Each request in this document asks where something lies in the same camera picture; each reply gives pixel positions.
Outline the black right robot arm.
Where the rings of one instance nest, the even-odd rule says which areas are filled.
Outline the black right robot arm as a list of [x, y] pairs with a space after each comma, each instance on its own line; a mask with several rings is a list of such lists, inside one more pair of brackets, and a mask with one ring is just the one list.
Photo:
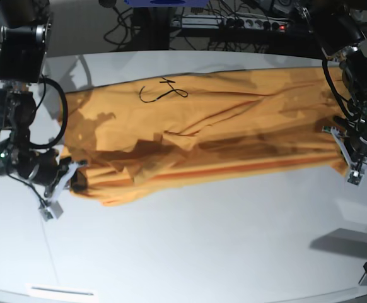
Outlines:
[[[68, 106], [60, 84], [42, 74], [50, 41], [53, 15], [49, 1], [0, 1], [0, 177], [10, 177], [37, 197], [45, 221], [63, 214], [58, 198], [78, 181], [78, 169], [87, 162], [59, 158]], [[40, 104], [29, 90], [32, 84], [54, 88], [61, 100], [62, 124], [48, 143], [30, 140], [30, 126]]]

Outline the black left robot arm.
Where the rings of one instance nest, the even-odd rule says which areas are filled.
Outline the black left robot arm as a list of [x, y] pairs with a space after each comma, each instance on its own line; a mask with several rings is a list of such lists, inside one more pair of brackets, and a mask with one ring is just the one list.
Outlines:
[[346, 181], [360, 185], [367, 171], [367, 57], [363, 32], [346, 3], [296, 1], [294, 4], [322, 50], [322, 69], [343, 115], [324, 127], [347, 163]]

